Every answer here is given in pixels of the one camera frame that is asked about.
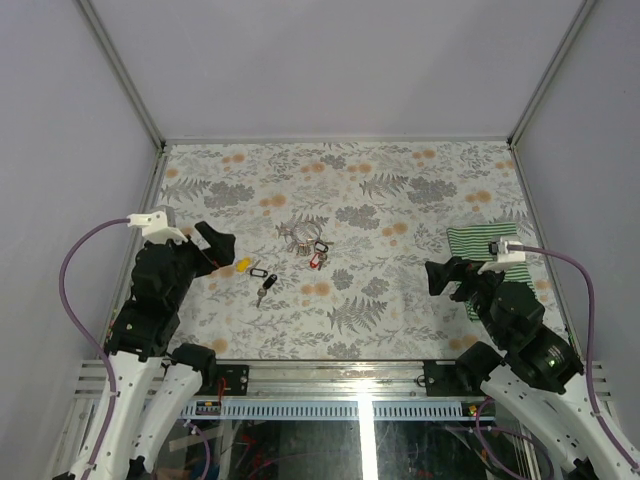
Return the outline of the yellow key tag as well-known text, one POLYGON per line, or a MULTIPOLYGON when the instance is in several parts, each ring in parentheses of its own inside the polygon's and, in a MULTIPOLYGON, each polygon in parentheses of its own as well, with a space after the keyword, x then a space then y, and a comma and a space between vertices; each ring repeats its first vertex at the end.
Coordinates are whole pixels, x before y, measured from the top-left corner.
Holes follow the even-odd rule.
POLYGON ((238 261, 235 265, 235 269, 239 273, 244 273, 252 266, 252 259, 250 257, 244 257, 238 261))

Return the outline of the black key tag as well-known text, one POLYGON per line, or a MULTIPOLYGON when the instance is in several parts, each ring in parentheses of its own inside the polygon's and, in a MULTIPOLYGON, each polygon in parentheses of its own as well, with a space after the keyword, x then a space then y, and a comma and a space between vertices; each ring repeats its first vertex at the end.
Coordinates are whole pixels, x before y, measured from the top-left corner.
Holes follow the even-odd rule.
POLYGON ((260 268, 251 268, 249 270, 249 274, 252 277, 257 277, 257 278, 266 278, 269 276, 269 273, 267 270, 260 269, 260 268))
POLYGON ((329 246, 321 241, 314 243, 314 252, 320 255, 326 255, 329 251, 329 246))

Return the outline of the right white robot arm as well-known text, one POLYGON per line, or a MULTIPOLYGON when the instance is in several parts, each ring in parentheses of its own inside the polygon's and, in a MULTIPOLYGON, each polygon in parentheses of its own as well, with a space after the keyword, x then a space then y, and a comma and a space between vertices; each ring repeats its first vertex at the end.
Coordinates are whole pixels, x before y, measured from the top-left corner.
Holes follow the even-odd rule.
POLYGON ((458 387, 505 407, 571 479, 636 479, 639 452, 597 399, 586 366, 543 322, 544 306, 501 269, 452 257, 425 264, 429 293, 468 303, 491 341, 475 342, 454 363, 458 387))

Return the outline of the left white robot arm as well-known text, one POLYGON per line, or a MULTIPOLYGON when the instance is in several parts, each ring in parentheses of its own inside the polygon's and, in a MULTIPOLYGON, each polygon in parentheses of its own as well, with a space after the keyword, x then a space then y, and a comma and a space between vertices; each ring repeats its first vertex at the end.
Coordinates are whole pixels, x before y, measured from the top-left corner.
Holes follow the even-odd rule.
POLYGON ((201 221, 195 229, 204 249, 176 228, 165 212, 131 214, 117 224, 140 231, 144 240, 131 271, 130 296, 100 345, 79 321, 66 292, 66 273, 75 252, 106 221, 83 235, 63 260, 58 289, 74 326, 96 350, 106 380, 93 423, 64 479, 139 479, 151 474, 180 412, 196 393, 208 394, 220 380, 214 350, 169 344, 179 310, 197 278, 233 264, 236 238, 201 221))

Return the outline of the silver keyring with keys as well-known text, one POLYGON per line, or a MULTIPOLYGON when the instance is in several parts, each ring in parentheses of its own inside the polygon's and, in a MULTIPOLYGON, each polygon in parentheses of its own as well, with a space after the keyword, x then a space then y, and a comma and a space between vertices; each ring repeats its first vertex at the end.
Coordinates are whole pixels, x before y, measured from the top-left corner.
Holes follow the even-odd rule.
POLYGON ((281 223, 276 227, 277 236, 285 241, 285 250, 297 256, 314 253, 314 243, 321 241, 329 247, 333 242, 323 236, 323 227, 315 220, 303 219, 281 223))

